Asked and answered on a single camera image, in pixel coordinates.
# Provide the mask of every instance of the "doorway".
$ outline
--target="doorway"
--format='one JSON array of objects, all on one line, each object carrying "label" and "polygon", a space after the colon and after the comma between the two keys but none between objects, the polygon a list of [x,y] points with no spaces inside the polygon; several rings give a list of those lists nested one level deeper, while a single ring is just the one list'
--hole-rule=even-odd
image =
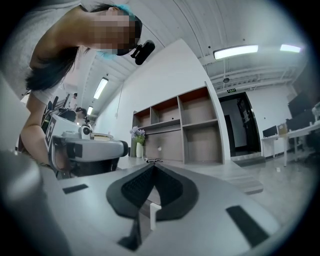
[{"label": "doorway", "polygon": [[227,127],[230,155],[261,152],[257,122],[245,92],[219,98]]}]

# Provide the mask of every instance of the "hand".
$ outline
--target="hand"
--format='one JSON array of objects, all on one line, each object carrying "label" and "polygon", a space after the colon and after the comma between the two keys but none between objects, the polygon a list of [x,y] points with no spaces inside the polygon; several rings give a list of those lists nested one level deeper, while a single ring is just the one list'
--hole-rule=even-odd
[{"label": "hand", "polygon": [[70,171],[72,169],[68,159],[67,148],[56,148],[55,150],[55,164],[60,170]]}]

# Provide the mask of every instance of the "computer monitor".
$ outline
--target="computer monitor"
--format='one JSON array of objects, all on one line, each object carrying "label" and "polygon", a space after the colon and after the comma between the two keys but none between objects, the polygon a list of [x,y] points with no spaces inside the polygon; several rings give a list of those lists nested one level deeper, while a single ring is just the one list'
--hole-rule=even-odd
[{"label": "computer monitor", "polygon": [[288,107],[289,107],[292,118],[295,118],[296,116],[300,115],[304,111],[313,108],[308,96],[303,92],[301,92],[297,97],[291,100],[288,103]]}]

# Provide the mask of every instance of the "black door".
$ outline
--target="black door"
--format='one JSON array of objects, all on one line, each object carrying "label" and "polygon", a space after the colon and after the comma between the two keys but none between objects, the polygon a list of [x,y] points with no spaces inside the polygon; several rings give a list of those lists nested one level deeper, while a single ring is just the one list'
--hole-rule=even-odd
[{"label": "black door", "polygon": [[237,105],[242,117],[243,127],[246,133],[247,150],[252,152],[259,152],[260,151],[259,136],[258,136],[254,116],[252,114],[249,103],[246,101],[246,98],[241,97],[238,100]]},{"label": "black door", "polygon": [[224,119],[225,119],[226,129],[228,131],[230,155],[234,157],[236,155],[236,144],[235,144],[234,130],[232,129],[230,115],[225,115]]}]

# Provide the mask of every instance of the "white wall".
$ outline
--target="white wall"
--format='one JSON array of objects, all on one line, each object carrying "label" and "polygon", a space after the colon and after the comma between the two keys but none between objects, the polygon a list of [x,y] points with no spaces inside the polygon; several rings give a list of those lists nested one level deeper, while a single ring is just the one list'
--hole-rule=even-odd
[{"label": "white wall", "polygon": [[234,144],[236,148],[247,145],[246,130],[244,128],[244,123],[242,121],[237,102],[237,99],[232,99],[220,103],[223,114],[225,116],[230,116],[234,136]]},{"label": "white wall", "polygon": [[123,85],[117,119],[116,98],[120,92],[99,115],[95,130],[105,134],[111,131],[117,140],[130,143],[129,131],[134,111],[141,111],[176,95],[203,87],[205,82],[209,85],[210,96],[215,102],[224,159],[228,160],[229,138],[219,99],[203,66],[182,39],[148,59],[127,78]]},{"label": "white wall", "polygon": [[120,91],[117,90],[104,111],[99,115],[95,121],[94,132],[100,134],[110,134],[115,136],[118,123],[116,113],[119,104]]},{"label": "white wall", "polygon": [[[283,124],[286,122],[286,119],[292,118],[288,108],[288,103],[293,96],[291,86],[283,85],[279,87],[258,89],[247,91],[246,94],[254,111],[260,139],[263,138],[263,130]],[[274,145],[276,154],[284,152],[282,139],[276,140]],[[272,155],[272,148],[270,146],[266,146],[264,149],[265,157]]]}]

